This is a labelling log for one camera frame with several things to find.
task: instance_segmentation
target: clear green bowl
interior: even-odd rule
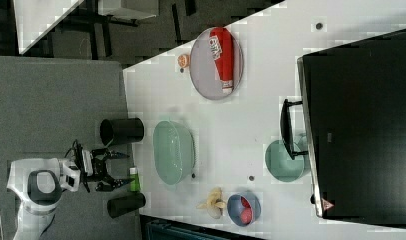
[[[294,149],[300,151],[295,143]],[[282,182],[297,180],[305,169],[304,157],[296,156],[294,160],[291,159],[282,140],[274,141],[269,145],[265,154],[265,163],[272,176]]]
[[[153,133],[154,161],[157,174],[168,185],[181,182],[194,167],[194,143],[183,125],[162,121]]]

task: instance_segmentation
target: red object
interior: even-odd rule
[[[241,204],[243,205],[243,207],[245,208],[250,208],[250,203],[247,202],[247,200],[243,197],[241,197]]]
[[[222,89],[225,93],[232,92],[234,73],[234,43],[231,33],[222,27],[210,32],[209,46],[216,64]]]
[[[252,221],[252,217],[253,214],[251,208],[245,208],[240,215],[240,219],[243,224],[249,224]]]

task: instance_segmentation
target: green bottle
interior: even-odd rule
[[[140,179],[138,178],[138,171],[137,168],[130,168],[129,175],[132,179],[130,183],[131,192],[139,192],[140,191]]]

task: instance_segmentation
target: black cup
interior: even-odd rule
[[[146,205],[146,198],[140,192],[133,192],[126,197],[115,198],[107,202],[107,212],[111,218],[117,218]]]
[[[105,119],[100,124],[100,138],[107,147],[139,142],[143,137],[144,125],[139,118]]]

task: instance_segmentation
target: suitcase handle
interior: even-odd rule
[[[284,104],[281,110],[280,117],[280,127],[281,127],[281,136],[284,142],[285,149],[290,155],[291,159],[294,160],[296,156],[307,155],[308,151],[296,152],[294,150],[294,139],[293,139],[293,129],[291,127],[291,118],[289,108],[296,105],[302,105],[302,101],[290,102],[288,99],[284,100]]]

